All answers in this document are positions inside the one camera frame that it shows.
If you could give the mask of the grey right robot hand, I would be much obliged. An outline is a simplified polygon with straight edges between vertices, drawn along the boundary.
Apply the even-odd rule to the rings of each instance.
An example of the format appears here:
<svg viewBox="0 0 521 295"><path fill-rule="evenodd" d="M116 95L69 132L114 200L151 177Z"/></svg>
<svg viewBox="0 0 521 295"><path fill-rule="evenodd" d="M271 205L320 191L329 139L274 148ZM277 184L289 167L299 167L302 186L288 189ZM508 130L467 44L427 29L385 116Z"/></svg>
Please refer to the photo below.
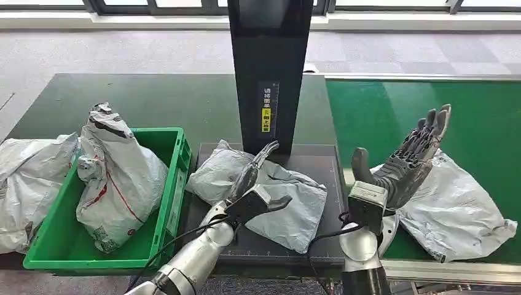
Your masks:
<svg viewBox="0 0 521 295"><path fill-rule="evenodd" d="M450 104L443 105L440 110L429 110L375 172L369 169L368 151L357 147L351 158L355 180L386 189L387 210L402 208L430 173L431 161L447 131L451 112Z"/></svg>

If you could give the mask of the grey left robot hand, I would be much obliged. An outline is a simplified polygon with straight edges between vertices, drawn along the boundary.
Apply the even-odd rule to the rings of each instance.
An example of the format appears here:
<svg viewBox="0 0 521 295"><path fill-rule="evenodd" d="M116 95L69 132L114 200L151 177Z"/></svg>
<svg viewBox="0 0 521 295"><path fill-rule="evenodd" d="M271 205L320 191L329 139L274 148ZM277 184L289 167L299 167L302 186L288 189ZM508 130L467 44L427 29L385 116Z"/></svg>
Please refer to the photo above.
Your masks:
<svg viewBox="0 0 521 295"><path fill-rule="evenodd" d="M261 214L282 210L290 204L292 197L289 195L274 200L271 196L262 195L254 188L260 168L267 157L279 146L277 140L268 143L242 169L232 185L230 198L227 199L229 203L225 209L227 215L247 220Z"/></svg>

